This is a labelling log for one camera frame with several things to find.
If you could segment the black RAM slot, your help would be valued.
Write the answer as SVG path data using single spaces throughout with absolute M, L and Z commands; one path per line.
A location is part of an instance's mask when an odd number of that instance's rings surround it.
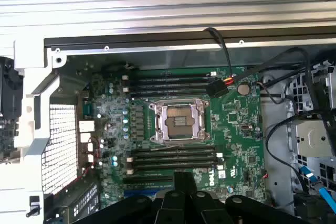
M 201 86 L 162 86 L 162 87 L 149 87 L 149 86 L 143 86 L 143 87 L 134 87 L 130 88 L 130 91 L 163 91 L 163 90 L 194 90 L 194 89 L 205 89 L 207 85 L 201 85 Z
M 163 92 L 163 93 L 134 93 L 130 94 L 131 97 L 140 98 L 140 97 L 169 97 L 169 96 L 184 96 L 184 95 L 204 95 L 205 91 L 193 91 L 193 92 Z
M 159 81 L 137 81 L 131 82 L 131 86 L 151 86 L 151 85 L 166 85 L 166 84 L 193 84 L 193 83 L 209 83 L 210 80 L 194 79 L 194 80 L 159 80 Z
M 141 153 L 132 154 L 133 158 L 174 158 L 174 157 L 216 157 L 215 153 Z
M 164 148 L 143 148 L 132 150 L 132 153 L 145 153 L 145 152 L 166 152 L 166 151 L 204 151 L 216 150 L 215 146 L 171 146 Z
M 144 160 L 144 161 L 134 161 L 132 165 L 143 166 L 143 165 L 168 165 L 168 164 L 198 164 L 198 163 L 217 163 L 215 158 L 201 158 L 201 159 L 167 159 L 167 160 Z
M 172 79 L 177 79 L 177 78 L 209 78 L 209 77 L 214 77 L 211 75 L 211 73 L 195 73 L 195 74 L 168 74 L 168 73 L 162 73 L 162 74 L 152 74 L 152 75 L 138 75 L 138 78 L 140 79 L 165 79 L 165 78 L 172 78 Z
M 142 166 L 134 167 L 134 171 L 146 171 L 146 170 L 173 170 L 173 169 L 191 169 L 191 168 L 210 168 L 213 164 L 186 164 L 186 165 L 173 165 L 173 166 Z

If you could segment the blue expansion slot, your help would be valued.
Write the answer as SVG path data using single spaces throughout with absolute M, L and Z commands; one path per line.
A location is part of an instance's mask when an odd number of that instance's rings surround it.
M 155 194 L 158 192 L 158 189 L 146 189 L 146 190 L 124 190 L 123 196 L 125 198 L 136 196 L 136 195 L 142 195 L 147 197 L 154 197 Z

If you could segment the long black expansion slot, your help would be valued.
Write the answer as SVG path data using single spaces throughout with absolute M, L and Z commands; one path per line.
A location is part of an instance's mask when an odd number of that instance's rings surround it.
M 172 175 L 125 177 L 122 179 L 124 184 L 171 182 L 172 180 Z

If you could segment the green Dell motherboard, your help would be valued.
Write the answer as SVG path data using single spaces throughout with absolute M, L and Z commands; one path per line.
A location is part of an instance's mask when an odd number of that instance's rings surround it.
M 138 75 L 152 74 L 195 74 L 211 73 L 209 78 L 165 78 L 140 79 Z M 257 201 L 265 201 L 264 154 L 262 147 L 262 117 L 260 107 L 260 91 L 255 86 L 257 75 L 251 75 L 242 82 L 250 84 L 250 94 L 243 96 L 237 92 L 239 84 L 229 87 L 221 97 L 211 98 L 205 89 L 163 90 L 163 91 L 130 91 L 131 82 L 159 80 L 194 80 L 206 79 L 209 83 L 166 84 L 162 86 L 201 86 L 209 85 L 217 80 L 228 78 L 226 67 L 191 68 L 191 69 L 118 69 L 97 73 L 92 78 L 91 96 L 92 112 L 96 119 L 96 138 L 100 147 L 98 171 L 100 175 L 100 202 L 102 207 L 125 199 L 124 190 L 172 189 L 171 182 L 124 184 L 125 177 L 174 175 L 175 172 L 193 173 L 196 186 L 200 190 L 208 190 L 221 201 L 232 195 L 243 195 Z M 134 98 L 134 93 L 193 92 L 205 91 L 204 95 L 184 95 L 169 97 Z M 150 141 L 155 134 L 154 111 L 149 104 L 159 100 L 199 98 L 209 102 L 205 109 L 206 131 L 210 139 L 203 143 L 185 145 L 160 145 Z M 132 150 L 143 148 L 164 148 L 171 146 L 215 146 L 216 150 L 204 151 L 166 151 L 147 153 L 215 153 L 216 157 L 174 157 L 174 158 L 133 158 Z M 215 158 L 217 163 L 210 168 L 191 168 L 173 170 L 134 171 L 132 162 L 144 160 L 167 159 L 201 159 Z

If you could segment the silver CPU socket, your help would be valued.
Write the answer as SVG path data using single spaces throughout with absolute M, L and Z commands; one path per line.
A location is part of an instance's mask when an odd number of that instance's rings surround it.
M 208 106 L 208 101 L 199 98 L 159 100 L 149 104 L 155 122 L 155 134 L 150 141 L 160 145 L 185 145 L 209 140 L 205 120 Z

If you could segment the silver coin cell battery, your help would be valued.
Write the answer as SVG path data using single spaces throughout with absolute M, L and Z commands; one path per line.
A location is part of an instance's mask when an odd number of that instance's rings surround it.
M 246 96 L 248 94 L 250 94 L 251 88 L 250 88 L 250 84 L 248 82 L 241 82 L 238 86 L 237 86 L 237 92 L 240 95 Z

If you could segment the silver metal disk bay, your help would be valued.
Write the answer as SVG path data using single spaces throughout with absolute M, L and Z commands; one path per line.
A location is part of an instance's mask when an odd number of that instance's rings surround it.
M 288 122 L 295 113 L 312 110 L 303 71 L 274 70 L 263 74 L 262 122 L 267 145 L 267 195 L 274 205 L 313 223 L 336 223 L 322 197 L 336 202 L 336 149 L 317 115 Z

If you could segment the black case latch lever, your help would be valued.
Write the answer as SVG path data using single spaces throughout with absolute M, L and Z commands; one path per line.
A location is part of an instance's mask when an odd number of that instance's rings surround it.
M 40 214 L 40 198 L 39 196 L 29 197 L 30 210 L 26 213 L 26 218 L 37 216 Z

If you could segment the open PC case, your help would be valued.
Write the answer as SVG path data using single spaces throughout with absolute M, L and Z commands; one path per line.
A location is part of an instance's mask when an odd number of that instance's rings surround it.
M 260 91 L 260 107 L 267 92 L 262 82 L 264 73 L 303 71 L 313 108 L 295 113 L 287 121 L 319 116 L 332 148 L 336 149 L 336 27 L 290 29 L 279 34 L 250 31 L 246 36 L 206 28 L 176 34 L 47 38 L 44 44 L 59 48 L 66 54 L 67 62 L 60 68 L 43 68 L 44 76 L 34 79 L 33 91 L 24 94 L 28 109 L 22 110 L 22 115 L 30 123 L 28 129 L 20 127 L 19 134 L 32 143 L 24 156 L 22 192 L 14 198 L 19 211 L 3 218 L 3 224 L 43 224 L 45 200 L 77 181 L 97 180 L 100 198 L 100 147 L 95 134 L 91 83 L 93 76 L 102 71 L 226 67 L 228 78 L 210 83 L 207 94 L 211 98 L 221 97 L 229 87 L 257 75 L 255 86 Z M 263 123 L 262 132 L 266 199 L 258 202 L 290 214 L 277 208 L 267 195 L 267 140 Z M 40 214 L 26 218 L 30 196 L 39 196 Z M 187 192 L 185 196 L 185 224 L 195 224 Z M 309 224 L 331 224 L 290 215 Z

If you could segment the silver corner clamp bracket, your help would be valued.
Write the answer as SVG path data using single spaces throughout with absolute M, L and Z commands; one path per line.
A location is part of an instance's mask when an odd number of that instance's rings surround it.
M 60 68 L 67 56 L 59 48 L 45 47 L 43 38 L 19 38 L 14 41 L 15 69 Z

